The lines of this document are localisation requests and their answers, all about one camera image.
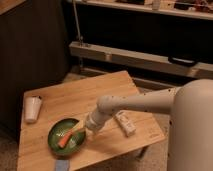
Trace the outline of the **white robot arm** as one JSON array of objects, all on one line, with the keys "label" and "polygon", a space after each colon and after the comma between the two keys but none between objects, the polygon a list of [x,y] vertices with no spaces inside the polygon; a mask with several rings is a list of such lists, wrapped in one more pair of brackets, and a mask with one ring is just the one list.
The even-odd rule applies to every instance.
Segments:
[{"label": "white robot arm", "polygon": [[99,131],[121,110],[170,115],[167,171],[213,171],[213,80],[133,96],[101,96],[84,125]]}]

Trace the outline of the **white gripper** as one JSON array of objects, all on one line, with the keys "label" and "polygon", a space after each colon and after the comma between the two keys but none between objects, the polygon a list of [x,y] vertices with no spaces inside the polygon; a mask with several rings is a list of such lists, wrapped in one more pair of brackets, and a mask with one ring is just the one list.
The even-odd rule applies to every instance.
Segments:
[{"label": "white gripper", "polygon": [[87,117],[85,122],[84,121],[79,121],[74,127],[74,130],[77,130],[75,132],[72,132],[71,137],[74,136],[85,136],[86,135],[86,130],[89,129],[92,132],[98,132],[101,130],[104,125],[105,125],[106,119],[104,118],[103,115],[101,115],[99,112],[93,112],[90,113]]}]

